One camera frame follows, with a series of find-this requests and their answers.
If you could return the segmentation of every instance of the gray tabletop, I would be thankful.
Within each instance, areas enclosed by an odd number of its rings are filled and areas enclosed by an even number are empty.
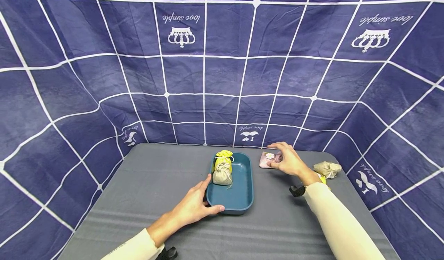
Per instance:
[[[139,144],[134,147],[59,257],[100,259],[171,210],[205,178],[220,147]],[[182,228],[166,242],[187,260],[334,260],[321,227],[304,198],[293,198],[298,178],[261,169],[262,150],[230,148],[253,165],[254,203],[242,216],[215,216]],[[337,163],[324,152],[298,152],[308,166]],[[398,260],[344,172],[328,186],[353,213],[387,260]]]

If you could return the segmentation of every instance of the fabric backdrop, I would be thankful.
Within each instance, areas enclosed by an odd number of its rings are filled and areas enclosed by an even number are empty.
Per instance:
[[[444,259],[444,0],[0,0],[0,258],[55,259],[143,142],[338,158]]]

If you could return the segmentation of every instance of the black object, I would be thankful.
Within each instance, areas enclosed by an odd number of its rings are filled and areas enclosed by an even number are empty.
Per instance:
[[[299,196],[304,195],[305,189],[306,188],[304,186],[302,186],[302,187],[291,186],[290,192],[295,198],[298,198]]]
[[[159,254],[159,256],[156,258],[156,260],[170,260],[170,259],[176,259],[177,258],[177,250],[174,246],[172,246],[169,250],[166,250],[166,248],[163,249],[163,251]]]

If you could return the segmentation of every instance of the teal plastic tray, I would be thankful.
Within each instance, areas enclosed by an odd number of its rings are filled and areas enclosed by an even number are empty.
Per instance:
[[[243,214],[254,201],[251,161],[247,155],[238,152],[233,153],[233,158],[233,185],[227,189],[228,186],[216,185],[211,181],[207,188],[207,201],[210,205],[224,205],[224,214]]]

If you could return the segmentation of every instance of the white sleeve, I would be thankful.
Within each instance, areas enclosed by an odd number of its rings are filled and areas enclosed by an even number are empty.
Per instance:
[[[146,228],[132,237],[115,250],[111,251],[102,260],[155,260],[165,245],[157,248]]]
[[[322,231],[337,260],[383,260],[375,243],[353,214],[328,189],[314,183],[304,193],[310,209],[318,217]]]

